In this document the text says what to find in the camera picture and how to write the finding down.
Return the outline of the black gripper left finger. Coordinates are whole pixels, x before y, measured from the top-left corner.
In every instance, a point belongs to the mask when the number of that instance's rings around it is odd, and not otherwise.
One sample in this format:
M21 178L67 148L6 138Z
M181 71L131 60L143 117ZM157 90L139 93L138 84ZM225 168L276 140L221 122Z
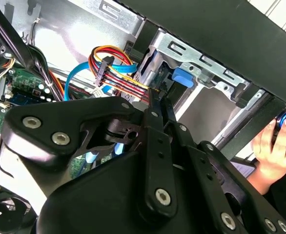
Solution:
M148 94L138 110L122 97L17 106L0 135L0 185L28 200L40 215L54 191L71 182L69 165L85 153L106 155L115 143L129 147L144 124L164 128L161 100Z

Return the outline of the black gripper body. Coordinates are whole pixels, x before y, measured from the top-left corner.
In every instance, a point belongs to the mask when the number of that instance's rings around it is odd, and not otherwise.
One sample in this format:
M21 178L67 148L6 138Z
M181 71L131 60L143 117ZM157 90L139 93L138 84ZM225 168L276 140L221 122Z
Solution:
M39 234L205 234L172 137L144 124L125 153L52 193Z

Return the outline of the person's hand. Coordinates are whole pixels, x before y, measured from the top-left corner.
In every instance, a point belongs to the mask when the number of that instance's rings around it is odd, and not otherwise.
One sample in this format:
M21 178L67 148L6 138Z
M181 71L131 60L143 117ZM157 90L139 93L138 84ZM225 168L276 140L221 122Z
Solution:
M273 119L252 142L257 170L271 179L286 174L286 114Z

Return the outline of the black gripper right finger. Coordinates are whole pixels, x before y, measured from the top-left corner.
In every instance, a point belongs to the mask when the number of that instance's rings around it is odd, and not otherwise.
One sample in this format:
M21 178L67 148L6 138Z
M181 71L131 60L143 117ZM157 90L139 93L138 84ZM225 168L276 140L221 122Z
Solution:
M210 142L195 144L178 123L170 100L161 100L174 162L188 177L189 204L207 234L286 234L286 220Z

